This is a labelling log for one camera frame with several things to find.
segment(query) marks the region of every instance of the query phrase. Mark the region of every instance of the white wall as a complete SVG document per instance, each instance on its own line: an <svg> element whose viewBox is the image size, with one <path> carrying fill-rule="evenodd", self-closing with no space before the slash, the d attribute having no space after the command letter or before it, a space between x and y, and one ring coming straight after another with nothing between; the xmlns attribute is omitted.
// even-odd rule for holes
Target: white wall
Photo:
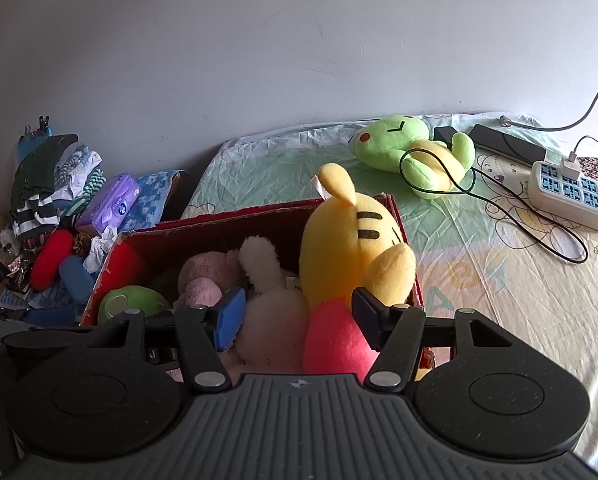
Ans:
<svg viewBox="0 0 598 480"><path fill-rule="evenodd" d="M597 87L598 0L0 0L0 208L41 113L141 174L295 123L506 109L561 125ZM598 107L560 135L583 134Z"/></svg>

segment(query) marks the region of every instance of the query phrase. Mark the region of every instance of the power socket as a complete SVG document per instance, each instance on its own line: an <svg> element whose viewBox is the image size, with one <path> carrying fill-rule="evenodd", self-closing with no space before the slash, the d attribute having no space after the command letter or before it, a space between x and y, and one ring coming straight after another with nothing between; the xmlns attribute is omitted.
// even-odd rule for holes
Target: power socket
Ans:
<svg viewBox="0 0 598 480"><path fill-rule="evenodd" d="M548 162L535 162L528 179L528 197L537 209L556 214L598 231L598 181L582 175L579 163L569 169Z"/></svg>

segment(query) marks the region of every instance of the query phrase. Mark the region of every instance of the metal screw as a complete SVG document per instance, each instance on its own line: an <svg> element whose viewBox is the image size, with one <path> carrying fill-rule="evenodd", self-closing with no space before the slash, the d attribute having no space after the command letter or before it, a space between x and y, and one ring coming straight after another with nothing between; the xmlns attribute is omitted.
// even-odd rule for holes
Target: metal screw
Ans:
<svg viewBox="0 0 598 480"><path fill-rule="evenodd" d="M195 383L206 388L216 388L225 382L225 375L221 372L201 372L195 375Z"/></svg>
<svg viewBox="0 0 598 480"><path fill-rule="evenodd" d="M370 382L375 386L392 388L401 382L399 374L390 371L375 372L370 376Z"/></svg>

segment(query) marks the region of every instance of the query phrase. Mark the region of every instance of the red cardboard box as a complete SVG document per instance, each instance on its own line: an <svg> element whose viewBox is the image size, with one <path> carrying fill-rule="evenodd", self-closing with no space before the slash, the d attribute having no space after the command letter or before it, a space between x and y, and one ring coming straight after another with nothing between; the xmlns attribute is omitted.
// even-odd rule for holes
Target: red cardboard box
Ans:
<svg viewBox="0 0 598 480"><path fill-rule="evenodd" d="M406 239L392 195L383 194L375 198L390 211ZM282 268L298 274L303 228L321 202L321 199L316 199L251 207L163 222L150 229L121 233L96 280L81 324L96 324L99 304L111 290L126 285L145 286L165 270L181 267L194 254L238 249L248 236L268 238L277 249ZM423 309L416 278L408 303ZM426 349L422 367L432 368L433 362L432 352Z"/></svg>

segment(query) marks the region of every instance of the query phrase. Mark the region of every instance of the pink plush toy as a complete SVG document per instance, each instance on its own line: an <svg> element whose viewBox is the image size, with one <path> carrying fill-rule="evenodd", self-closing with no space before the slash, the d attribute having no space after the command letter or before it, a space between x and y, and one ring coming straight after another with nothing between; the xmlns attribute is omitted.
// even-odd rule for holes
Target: pink plush toy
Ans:
<svg viewBox="0 0 598 480"><path fill-rule="evenodd" d="M246 238L239 261L256 295L246 304L233 347L220 354L223 365L233 383L244 372L300 374L309 317L303 293L286 286L290 273L281 269L267 238Z"/></svg>
<svg viewBox="0 0 598 480"><path fill-rule="evenodd" d="M239 251L197 254L181 267L177 286L179 299L173 308L203 304L215 306L231 286L243 286L245 277L239 263Z"/></svg>

